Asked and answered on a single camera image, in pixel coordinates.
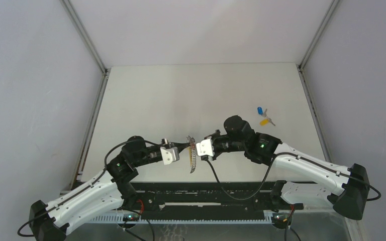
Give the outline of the metal keyring with small rings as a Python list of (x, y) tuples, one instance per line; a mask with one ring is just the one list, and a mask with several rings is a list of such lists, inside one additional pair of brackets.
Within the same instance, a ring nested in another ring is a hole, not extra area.
[(197, 166), (197, 149), (196, 141), (193, 137), (187, 136), (187, 142), (189, 143), (189, 160), (190, 160), (190, 173), (192, 174), (196, 170)]

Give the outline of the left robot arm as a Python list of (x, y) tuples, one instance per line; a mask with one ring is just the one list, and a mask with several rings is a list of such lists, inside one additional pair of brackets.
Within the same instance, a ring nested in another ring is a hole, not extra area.
[(163, 139), (160, 144), (130, 137), (111, 150), (120, 153), (111, 161), (104, 158), (104, 168), (90, 180), (69, 193), (45, 203), (31, 205), (29, 220), (31, 237), (35, 240), (65, 240), (75, 229), (112, 209), (131, 209), (138, 201), (131, 180), (138, 176), (138, 167), (163, 161), (165, 165), (179, 160), (179, 154), (195, 146), (195, 140), (174, 143)]

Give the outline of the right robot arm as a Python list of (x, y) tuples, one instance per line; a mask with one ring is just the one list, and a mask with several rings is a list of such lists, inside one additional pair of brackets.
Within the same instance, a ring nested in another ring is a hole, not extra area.
[(363, 219), (366, 203), (371, 201), (368, 195), (373, 189), (364, 166), (347, 167), (314, 158), (277, 137), (256, 132), (238, 115), (227, 118), (223, 126), (224, 135), (216, 130), (196, 145), (200, 156), (215, 160), (222, 153), (243, 152), (253, 163), (293, 171), (325, 188), (329, 192), (327, 202), (339, 215)]

